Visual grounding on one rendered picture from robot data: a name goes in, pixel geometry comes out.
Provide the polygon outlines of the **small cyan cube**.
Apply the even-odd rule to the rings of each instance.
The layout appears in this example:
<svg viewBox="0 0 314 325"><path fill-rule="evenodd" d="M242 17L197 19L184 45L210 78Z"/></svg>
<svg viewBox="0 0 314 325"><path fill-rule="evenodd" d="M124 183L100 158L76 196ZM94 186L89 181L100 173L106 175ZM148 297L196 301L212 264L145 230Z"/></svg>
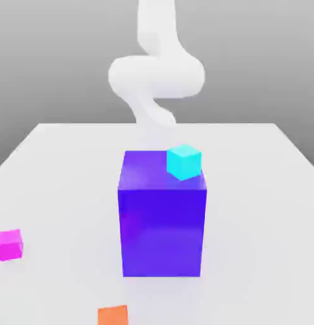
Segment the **small cyan cube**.
<svg viewBox="0 0 314 325"><path fill-rule="evenodd" d="M180 181L199 176L202 172L202 152L190 145L179 145L166 152L167 172Z"/></svg>

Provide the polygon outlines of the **small orange cube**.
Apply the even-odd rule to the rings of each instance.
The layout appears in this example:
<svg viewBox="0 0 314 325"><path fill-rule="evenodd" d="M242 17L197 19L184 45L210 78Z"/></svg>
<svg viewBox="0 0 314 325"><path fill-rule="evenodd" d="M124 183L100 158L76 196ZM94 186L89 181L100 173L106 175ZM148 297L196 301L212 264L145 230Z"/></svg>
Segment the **small orange cube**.
<svg viewBox="0 0 314 325"><path fill-rule="evenodd" d="M98 325L129 325L127 306L99 308Z"/></svg>

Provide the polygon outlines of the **small magenta cube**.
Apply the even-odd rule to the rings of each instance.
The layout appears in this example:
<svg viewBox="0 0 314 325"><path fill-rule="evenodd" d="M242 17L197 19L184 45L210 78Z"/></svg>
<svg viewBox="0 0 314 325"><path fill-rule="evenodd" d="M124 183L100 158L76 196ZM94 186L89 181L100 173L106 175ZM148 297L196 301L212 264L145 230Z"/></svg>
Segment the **small magenta cube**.
<svg viewBox="0 0 314 325"><path fill-rule="evenodd" d="M21 258L23 241L20 229L0 231L0 261Z"/></svg>

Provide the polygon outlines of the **large purple box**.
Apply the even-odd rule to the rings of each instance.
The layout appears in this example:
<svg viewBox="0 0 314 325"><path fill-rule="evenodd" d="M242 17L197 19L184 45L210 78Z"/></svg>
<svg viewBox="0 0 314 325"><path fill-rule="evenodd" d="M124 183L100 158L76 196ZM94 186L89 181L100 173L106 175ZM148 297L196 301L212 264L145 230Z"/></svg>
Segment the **large purple box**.
<svg viewBox="0 0 314 325"><path fill-rule="evenodd" d="M179 180L166 152L127 150L117 188L125 277L198 277L207 186L203 174Z"/></svg>

